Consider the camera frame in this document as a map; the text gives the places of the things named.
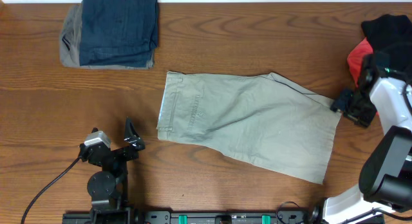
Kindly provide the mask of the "khaki shorts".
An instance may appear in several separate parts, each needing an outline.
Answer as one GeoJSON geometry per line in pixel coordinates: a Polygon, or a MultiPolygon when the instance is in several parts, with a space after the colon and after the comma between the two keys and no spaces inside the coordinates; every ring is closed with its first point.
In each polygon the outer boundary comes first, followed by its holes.
{"type": "Polygon", "coordinates": [[[169,72],[158,138],[322,183],[340,115],[332,99],[276,73],[258,76],[169,72]]]}

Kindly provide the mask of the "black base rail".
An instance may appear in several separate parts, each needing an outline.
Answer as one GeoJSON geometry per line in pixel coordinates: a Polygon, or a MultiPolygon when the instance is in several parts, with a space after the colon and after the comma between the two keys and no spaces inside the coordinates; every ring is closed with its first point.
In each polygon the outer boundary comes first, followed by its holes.
{"type": "Polygon", "coordinates": [[[279,213],[246,212],[168,212],[151,211],[142,214],[64,214],[63,224],[82,223],[134,223],[134,224],[282,224],[308,223],[308,215],[300,210],[283,210],[279,213]]]}

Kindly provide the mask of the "red garment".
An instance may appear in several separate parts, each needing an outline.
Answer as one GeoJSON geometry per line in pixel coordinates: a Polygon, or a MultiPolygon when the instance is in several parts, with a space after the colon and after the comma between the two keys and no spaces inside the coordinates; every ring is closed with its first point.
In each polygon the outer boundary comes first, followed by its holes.
{"type": "Polygon", "coordinates": [[[349,71],[355,83],[355,89],[353,90],[353,98],[351,100],[352,102],[355,101],[354,99],[355,92],[358,89],[358,79],[361,75],[363,58],[366,55],[369,55],[372,53],[373,53],[373,48],[371,47],[367,39],[364,38],[360,43],[358,43],[358,45],[356,45],[356,47],[354,47],[354,49],[349,53],[347,57],[349,71]]]}

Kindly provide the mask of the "folded grey trousers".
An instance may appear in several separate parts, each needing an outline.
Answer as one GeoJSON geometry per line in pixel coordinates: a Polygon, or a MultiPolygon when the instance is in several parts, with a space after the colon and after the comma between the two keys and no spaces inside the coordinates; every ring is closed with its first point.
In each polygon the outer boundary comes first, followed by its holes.
{"type": "Polygon", "coordinates": [[[148,60],[142,61],[142,67],[122,65],[81,66],[79,62],[79,46],[82,31],[82,3],[73,5],[64,20],[59,35],[59,57],[63,66],[89,70],[148,70],[154,65],[154,51],[150,51],[148,60]]]}

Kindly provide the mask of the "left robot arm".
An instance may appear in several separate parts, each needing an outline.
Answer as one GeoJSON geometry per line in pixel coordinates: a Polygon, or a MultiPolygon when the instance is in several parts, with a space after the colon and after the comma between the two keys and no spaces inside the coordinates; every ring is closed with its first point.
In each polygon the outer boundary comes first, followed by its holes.
{"type": "Polygon", "coordinates": [[[126,119],[124,141],[125,147],[112,150],[105,132],[94,128],[80,144],[79,158],[101,168],[87,184],[92,223],[135,223],[137,220],[128,202],[127,162],[138,158],[145,143],[130,118],[126,119]]]}

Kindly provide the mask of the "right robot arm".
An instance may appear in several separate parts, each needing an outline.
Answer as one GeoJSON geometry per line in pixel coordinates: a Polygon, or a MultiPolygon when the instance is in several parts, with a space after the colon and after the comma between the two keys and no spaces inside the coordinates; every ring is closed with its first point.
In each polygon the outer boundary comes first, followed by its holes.
{"type": "Polygon", "coordinates": [[[356,94],[370,102],[384,137],[362,167],[359,182],[317,205],[309,223],[411,221],[411,70],[363,70],[356,94]]]}

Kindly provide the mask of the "folded dark blue jeans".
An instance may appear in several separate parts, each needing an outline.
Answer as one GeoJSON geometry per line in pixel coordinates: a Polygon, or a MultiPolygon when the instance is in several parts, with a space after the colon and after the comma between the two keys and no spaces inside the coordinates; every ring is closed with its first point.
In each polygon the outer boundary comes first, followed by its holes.
{"type": "Polygon", "coordinates": [[[83,0],[81,66],[152,68],[158,0],[83,0]]]}

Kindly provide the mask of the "black t-shirt with print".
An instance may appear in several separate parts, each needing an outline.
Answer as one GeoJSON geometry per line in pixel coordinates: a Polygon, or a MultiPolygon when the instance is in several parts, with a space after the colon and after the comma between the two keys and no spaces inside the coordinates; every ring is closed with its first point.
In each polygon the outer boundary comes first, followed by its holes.
{"type": "Polygon", "coordinates": [[[406,71],[411,67],[411,21],[406,15],[383,15],[361,23],[374,52],[389,57],[389,67],[406,71]]]}

